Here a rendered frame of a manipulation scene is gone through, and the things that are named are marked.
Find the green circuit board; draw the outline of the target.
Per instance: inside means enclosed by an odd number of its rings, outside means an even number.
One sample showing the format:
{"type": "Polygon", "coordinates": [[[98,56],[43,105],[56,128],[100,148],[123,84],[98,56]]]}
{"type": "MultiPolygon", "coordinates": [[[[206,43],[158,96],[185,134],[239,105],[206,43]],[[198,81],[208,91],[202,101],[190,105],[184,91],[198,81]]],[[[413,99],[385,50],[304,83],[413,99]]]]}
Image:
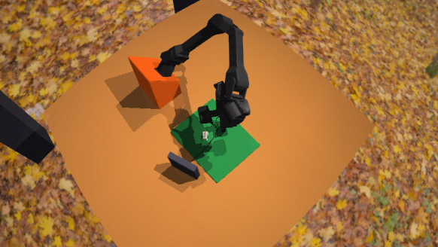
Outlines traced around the green circuit board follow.
{"type": "Polygon", "coordinates": [[[201,124],[196,110],[171,130],[171,134],[218,183],[254,152],[260,143],[240,124],[226,128],[226,132],[222,133],[219,116],[212,117],[212,121],[213,124],[201,124]]]}

